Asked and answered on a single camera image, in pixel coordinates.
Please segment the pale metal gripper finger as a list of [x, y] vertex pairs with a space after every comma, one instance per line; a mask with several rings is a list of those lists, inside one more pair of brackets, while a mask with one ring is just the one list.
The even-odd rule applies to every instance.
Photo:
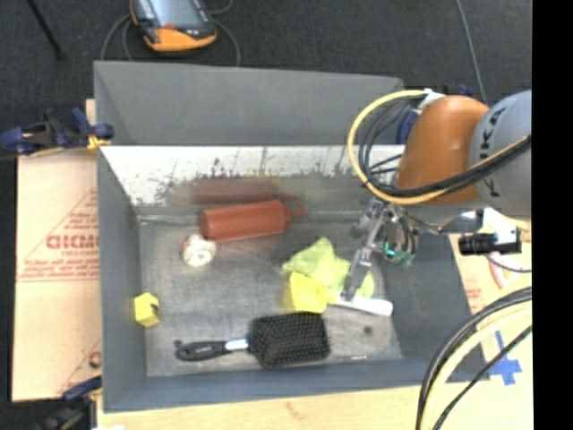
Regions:
[[372, 251], [359, 249], [351, 266], [351, 299], [373, 295]]
[[365, 248], [359, 248], [351, 260], [346, 274], [341, 297], [345, 301], [352, 301], [357, 290], [362, 286], [365, 278]]

